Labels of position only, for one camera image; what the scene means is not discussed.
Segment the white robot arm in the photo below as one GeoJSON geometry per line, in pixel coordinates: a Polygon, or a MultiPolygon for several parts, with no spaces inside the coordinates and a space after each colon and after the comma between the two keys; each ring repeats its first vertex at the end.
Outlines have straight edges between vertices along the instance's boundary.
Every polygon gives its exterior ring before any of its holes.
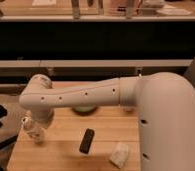
{"type": "Polygon", "coordinates": [[[54,89],[34,75],[19,104],[47,128],[61,107],[135,106],[141,171],[195,171],[195,88],[184,77],[160,72],[54,89]]]}

